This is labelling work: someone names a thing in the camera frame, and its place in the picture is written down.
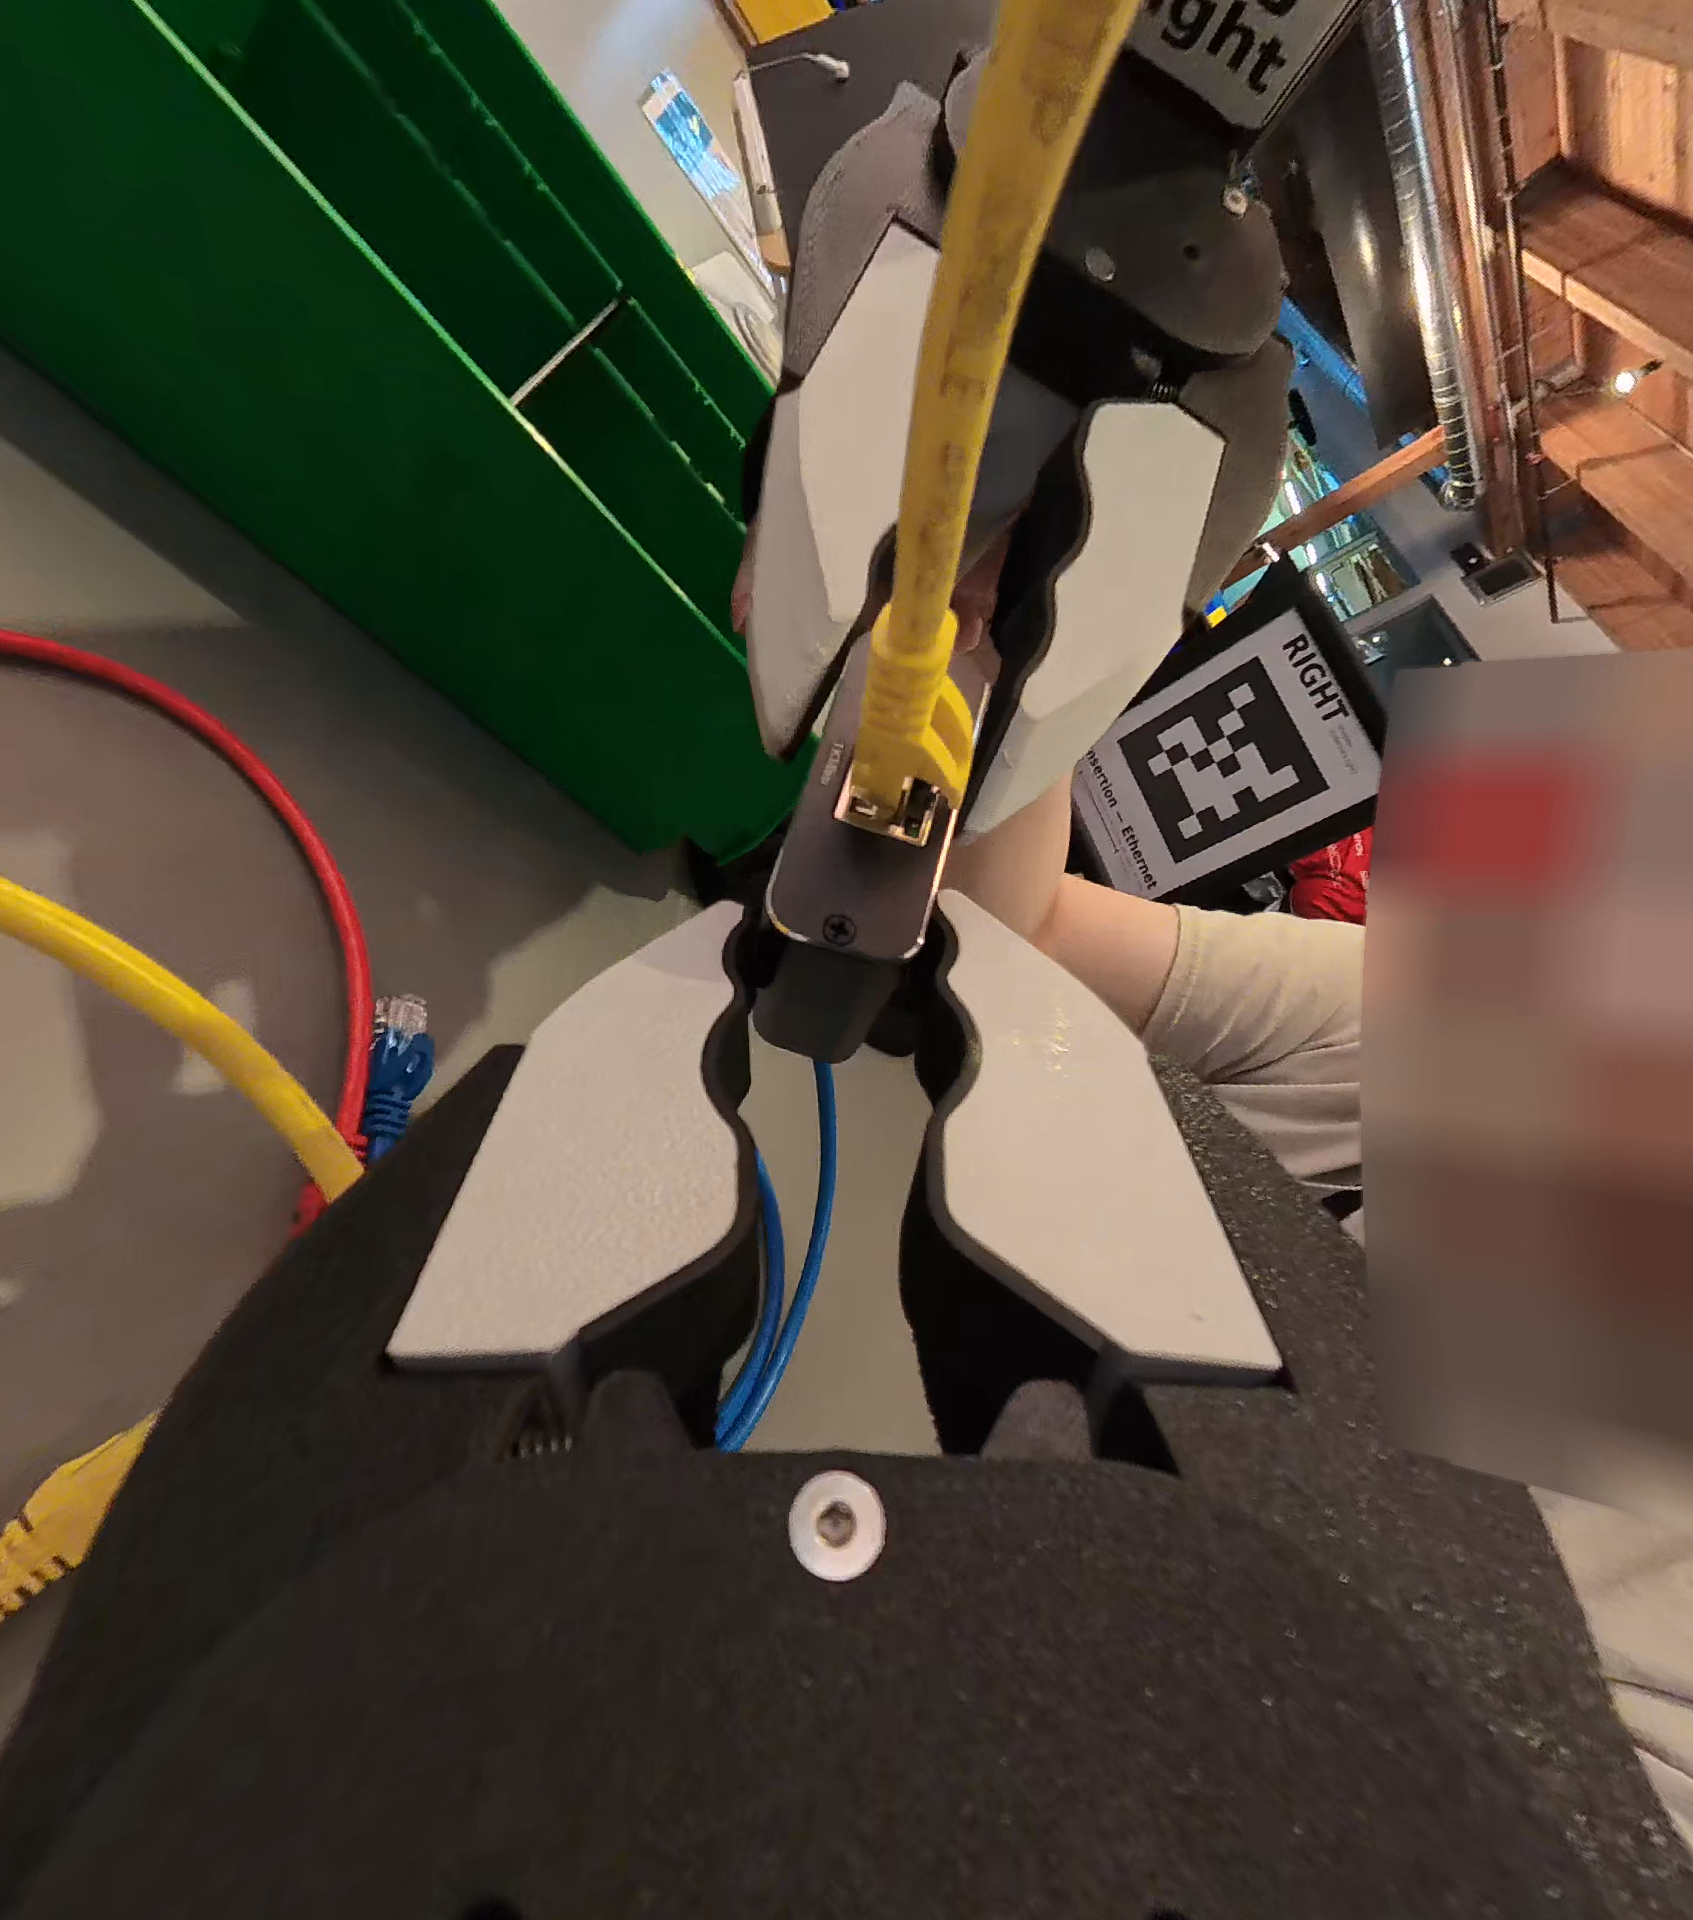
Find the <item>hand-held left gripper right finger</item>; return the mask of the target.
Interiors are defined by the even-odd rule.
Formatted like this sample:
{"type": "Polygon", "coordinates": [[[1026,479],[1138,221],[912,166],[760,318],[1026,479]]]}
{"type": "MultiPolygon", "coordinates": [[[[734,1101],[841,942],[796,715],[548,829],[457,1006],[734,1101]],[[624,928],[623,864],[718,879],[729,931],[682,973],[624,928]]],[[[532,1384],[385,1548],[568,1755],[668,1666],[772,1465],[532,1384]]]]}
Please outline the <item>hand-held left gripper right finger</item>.
{"type": "Polygon", "coordinates": [[[1283,1355],[1145,1044],[955,890],[923,961],[918,1355],[977,1388],[1275,1382],[1283,1355]]]}

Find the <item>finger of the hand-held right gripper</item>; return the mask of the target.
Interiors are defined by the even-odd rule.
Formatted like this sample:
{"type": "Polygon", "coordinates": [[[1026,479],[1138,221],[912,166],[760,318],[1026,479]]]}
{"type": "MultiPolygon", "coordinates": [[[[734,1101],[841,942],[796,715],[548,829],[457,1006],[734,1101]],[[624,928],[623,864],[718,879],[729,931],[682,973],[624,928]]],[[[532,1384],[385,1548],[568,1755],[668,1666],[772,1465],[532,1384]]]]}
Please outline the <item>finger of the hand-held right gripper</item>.
{"type": "Polygon", "coordinates": [[[1071,777],[1180,636],[1223,454],[1153,400],[1091,405],[1053,454],[1002,563],[962,837],[1071,777]]]}
{"type": "Polygon", "coordinates": [[[809,737],[894,531],[938,248],[907,221],[796,261],[751,528],[744,650],[764,750],[809,737]]]}

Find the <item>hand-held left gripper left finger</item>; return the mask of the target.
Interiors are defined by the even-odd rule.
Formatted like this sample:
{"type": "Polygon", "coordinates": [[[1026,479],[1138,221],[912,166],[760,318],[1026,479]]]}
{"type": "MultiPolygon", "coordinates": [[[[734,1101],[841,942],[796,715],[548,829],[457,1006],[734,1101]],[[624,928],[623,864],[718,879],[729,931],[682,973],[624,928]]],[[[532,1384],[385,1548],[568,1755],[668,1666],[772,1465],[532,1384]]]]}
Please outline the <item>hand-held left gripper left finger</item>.
{"type": "Polygon", "coordinates": [[[406,1371],[646,1371],[715,1395],[760,1300],[741,1101],[744,916],[718,902],[600,971],[524,1044],[385,1355],[406,1371]]]}

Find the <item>black ethernet splitter box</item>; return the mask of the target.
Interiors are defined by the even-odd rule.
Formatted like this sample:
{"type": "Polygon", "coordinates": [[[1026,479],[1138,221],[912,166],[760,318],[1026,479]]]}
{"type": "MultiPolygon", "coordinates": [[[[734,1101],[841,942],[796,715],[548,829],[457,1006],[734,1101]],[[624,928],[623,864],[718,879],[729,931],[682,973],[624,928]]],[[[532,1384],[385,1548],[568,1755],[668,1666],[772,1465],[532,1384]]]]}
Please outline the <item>black ethernet splitter box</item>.
{"type": "Polygon", "coordinates": [[[764,884],[760,1038],[839,1066],[865,1044],[925,952],[959,809],[935,799],[912,841],[849,821],[871,641],[842,659],[810,777],[764,884]]]}

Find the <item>person's right forearm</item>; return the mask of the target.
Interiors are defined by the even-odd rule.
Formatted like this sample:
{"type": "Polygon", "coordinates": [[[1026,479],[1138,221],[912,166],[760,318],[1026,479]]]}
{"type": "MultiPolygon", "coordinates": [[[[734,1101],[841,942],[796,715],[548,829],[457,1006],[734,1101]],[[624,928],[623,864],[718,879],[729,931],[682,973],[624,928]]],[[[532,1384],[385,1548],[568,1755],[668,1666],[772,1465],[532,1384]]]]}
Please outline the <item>person's right forearm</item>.
{"type": "Polygon", "coordinates": [[[1211,1086],[1361,1091],[1365,929],[1145,899],[1073,874],[1071,798],[1051,788],[965,834],[950,890],[1211,1086]]]}

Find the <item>black placard with printed tag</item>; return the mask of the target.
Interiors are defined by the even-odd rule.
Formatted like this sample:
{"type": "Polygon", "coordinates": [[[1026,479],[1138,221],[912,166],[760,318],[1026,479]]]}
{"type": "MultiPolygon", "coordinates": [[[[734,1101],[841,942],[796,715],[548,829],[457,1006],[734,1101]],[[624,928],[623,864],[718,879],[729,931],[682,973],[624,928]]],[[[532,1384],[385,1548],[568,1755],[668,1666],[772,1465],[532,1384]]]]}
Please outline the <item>black placard with printed tag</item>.
{"type": "Polygon", "coordinates": [[[1386,708],[1339,617],[1276,560],[1197,619],[1073,777],[1073,852],[1138,899],[1225,906],[1372,826],[1386,708]]]}

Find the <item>green plastic bin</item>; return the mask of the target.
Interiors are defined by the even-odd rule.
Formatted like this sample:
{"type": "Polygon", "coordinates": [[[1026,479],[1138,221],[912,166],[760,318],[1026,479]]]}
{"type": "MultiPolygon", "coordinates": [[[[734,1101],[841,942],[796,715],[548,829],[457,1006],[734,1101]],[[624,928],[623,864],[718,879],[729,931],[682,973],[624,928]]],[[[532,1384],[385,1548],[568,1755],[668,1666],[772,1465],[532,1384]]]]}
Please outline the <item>green plastic bin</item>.
{"type": "Polygon", "coordinates": [[[633,850],[784,821],[768,379],[494,3],[0,1],[0,342],[633,850]]]}

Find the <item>silver ventilation duct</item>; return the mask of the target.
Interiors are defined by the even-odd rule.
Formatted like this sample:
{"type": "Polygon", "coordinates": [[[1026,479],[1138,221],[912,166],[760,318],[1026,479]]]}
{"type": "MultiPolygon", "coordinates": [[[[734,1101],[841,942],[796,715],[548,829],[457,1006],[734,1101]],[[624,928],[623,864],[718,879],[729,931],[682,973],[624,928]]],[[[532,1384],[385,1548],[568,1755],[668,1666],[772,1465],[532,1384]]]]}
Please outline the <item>silver ventilation duct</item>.
{"type": "Polygon", "coordinates": [[[1425,348],[1435,423],[1443,433],[1440,504],[1482,504],[1487,442],[1472,327],[1462,296],[1459,201],[1436,126],[1430,5],[1368,3],[1367,42],[1381,103],[1405,267],[1425,348]]]}

